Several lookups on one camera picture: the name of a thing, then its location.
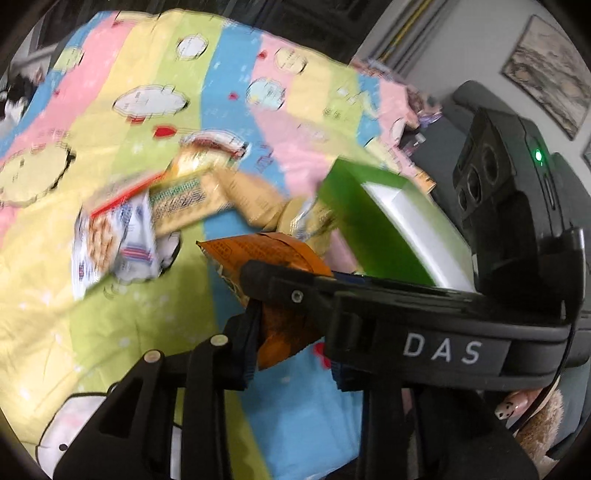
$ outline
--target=plush toy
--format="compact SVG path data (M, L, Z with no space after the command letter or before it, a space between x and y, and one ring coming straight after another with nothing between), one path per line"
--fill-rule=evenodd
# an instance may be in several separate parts
M546 455L554 444L558 428L564 415L563 399L560 390L555 390L546 405L517 433L515 439L534 462L540 478L544 478L556 464Z

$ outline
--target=framed picture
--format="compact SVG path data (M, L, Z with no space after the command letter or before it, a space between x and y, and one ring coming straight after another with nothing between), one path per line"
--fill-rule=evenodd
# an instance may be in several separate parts
M591 103L591 73L570 40L533 15L502 72L575 137Z

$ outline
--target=bed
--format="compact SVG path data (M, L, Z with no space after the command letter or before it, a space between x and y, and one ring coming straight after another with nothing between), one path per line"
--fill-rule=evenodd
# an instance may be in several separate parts
M78 29L0 141L0 184L32 198L0 210L0 404L42 468L53 474L144 352L190 350L241 311L196 246L252 232L234 211L183 229L160 278L108 278L74 301L70 256L85 198L164 169L195 132L248 145L241 170L286 196L312 195L340 155L381 165L365 146L397 151L392 127L413 115L404 86L215 15L101 12ZM327 261L355 267L338 235ZM361 395L338 391L318 352L309 346L228 394L235 478L314 480L357 455Z

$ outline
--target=snack bag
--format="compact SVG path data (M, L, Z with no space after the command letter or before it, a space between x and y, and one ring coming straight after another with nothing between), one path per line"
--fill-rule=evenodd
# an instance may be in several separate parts
M156 236L232 208L211 172L171 180L166 177L150 188L150 205Z
M246 152L245 144L216 141L214 138L189 135L181 141L178 154L167 171L173 177L202 173L213 167L235 167Z
M299 268L318 275L332 276L326 264L308 247L283 233L254 233L197 243L217 273L246 306L248 297L240 288L240 270L249 260ZM295 355L322 334L305 315L263 305L261 335L264 343L258 352L259 369Z
M279 218L277 231L306 243L319 257L330 248L330 234L336 228L332 211L316 198L291 199Z
M82 210L92 219L101 213L122 205L144 190L148 190L151 185L159 181L163 176L163 171L138 172L109 183L85 200L82 204Z
M147 193L93 218L80 210L74 227L72 289L75 300L110 271L125 281L158 277L160 261Z
M213 173L228 200L250 226L266 231L276 229L285 199L273 185L255 175L229 168L216 168Z

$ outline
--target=screw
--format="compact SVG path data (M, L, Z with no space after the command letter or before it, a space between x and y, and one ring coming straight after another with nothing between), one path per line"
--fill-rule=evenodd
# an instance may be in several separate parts
M225 335L214 335L211 337L210 342L213 346L224 346L228 343L228 337Z
M160 360L160 352L157 350L150 350L149 352L146 352L144 355L144 360L146 360L149 364L153 364L156 363L158 360Z
M293 303L301 303L302 300L304 300L304 294L300 290L291 292L291 301Z

